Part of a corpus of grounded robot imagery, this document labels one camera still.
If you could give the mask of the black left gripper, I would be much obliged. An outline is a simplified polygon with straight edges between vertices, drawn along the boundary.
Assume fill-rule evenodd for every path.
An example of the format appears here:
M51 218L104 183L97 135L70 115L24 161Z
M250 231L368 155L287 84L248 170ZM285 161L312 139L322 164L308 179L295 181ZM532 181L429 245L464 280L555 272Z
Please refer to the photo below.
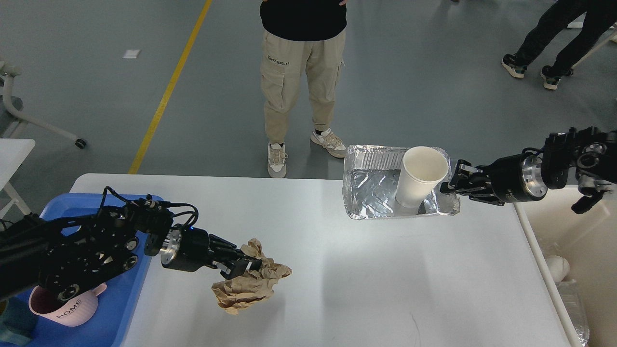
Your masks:
M219 269L226 280L259 270L262 260L247 258L235 244L194 227L172 227L160 250L164 268L194 272L202 266ZM219 262L217 258L240 258Z

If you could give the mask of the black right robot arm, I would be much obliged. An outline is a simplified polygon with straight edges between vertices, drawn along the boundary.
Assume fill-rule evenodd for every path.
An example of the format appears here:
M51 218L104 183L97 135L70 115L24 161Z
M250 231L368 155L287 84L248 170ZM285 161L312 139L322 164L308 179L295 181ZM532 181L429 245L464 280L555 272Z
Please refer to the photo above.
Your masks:
M527 147L489 165L458 160L452 178L439 191L495 206L537 201L551 189L564 188L573 168L582 197L571 209L584 214L616 191L616 138L615 131L572 127L565 133L551 133L542 148Z

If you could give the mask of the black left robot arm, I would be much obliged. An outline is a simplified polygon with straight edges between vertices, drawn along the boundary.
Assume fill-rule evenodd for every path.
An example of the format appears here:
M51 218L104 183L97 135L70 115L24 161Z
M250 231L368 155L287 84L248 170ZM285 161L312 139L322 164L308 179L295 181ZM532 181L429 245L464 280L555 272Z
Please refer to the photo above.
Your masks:
M161 255L164 268L194 272L201 267L236 278L258 270L260 259L235 244L194 227L199 212L188 203L129 200L105 187L97 212L44 220L30 213L1 221L1 299L33 286L66 301L136 266L137 233L145 233L145 255Z

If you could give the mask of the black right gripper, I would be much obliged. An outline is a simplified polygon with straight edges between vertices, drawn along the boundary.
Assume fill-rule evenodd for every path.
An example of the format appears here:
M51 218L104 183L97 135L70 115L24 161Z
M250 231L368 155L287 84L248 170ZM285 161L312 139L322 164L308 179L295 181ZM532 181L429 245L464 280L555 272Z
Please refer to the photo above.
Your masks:
M541 163L542 159L535 154L499 158L484 167L457 160L452 178L442 183L439 191L443 194L458 193L494 206L542 200L548 187L541 176ZM492 193L487 193L490 182Z

